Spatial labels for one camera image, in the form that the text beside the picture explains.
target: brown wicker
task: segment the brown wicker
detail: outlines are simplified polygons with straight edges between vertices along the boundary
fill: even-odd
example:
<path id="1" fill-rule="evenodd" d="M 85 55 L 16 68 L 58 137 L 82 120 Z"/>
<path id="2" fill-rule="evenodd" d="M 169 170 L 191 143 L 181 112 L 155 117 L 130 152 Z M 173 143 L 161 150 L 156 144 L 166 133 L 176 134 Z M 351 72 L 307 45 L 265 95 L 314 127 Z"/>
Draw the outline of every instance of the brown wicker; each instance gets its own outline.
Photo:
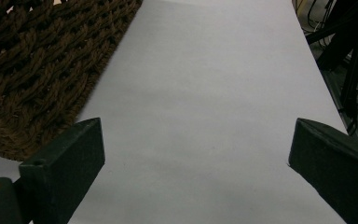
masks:
<path id="1" fill-rule="evenodd" d="M 0 0 L 0 157 L 71 126 L 142 0 Z"/>

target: wicker texture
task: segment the wicker texture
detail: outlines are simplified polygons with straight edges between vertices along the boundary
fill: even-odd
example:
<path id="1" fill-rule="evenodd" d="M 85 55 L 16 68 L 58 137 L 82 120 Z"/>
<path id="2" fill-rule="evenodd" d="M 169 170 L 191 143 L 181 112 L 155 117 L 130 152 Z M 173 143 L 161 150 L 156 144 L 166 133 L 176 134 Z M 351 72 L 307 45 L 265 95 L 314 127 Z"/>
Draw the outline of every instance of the wicker texture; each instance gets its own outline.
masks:
<path id="1" fill-rule="evenodd" d="M 141 0 L 0 0 L 0 157 L 71 126 Z"/>

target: table surface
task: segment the table surface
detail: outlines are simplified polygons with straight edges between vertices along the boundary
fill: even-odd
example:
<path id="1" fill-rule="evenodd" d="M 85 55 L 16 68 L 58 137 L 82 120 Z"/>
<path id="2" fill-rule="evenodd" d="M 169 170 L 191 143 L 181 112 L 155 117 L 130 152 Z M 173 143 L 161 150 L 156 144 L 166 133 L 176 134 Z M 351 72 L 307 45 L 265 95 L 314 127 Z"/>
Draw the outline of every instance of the table surface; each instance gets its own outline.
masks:
<path id="1" fill-rule="evenodd" d="M 291 1 L 145 0 L 95 117 L 106 165 L 70 223 L 344 223 L 287 164 L 297 118 L 344 131 Z"/>

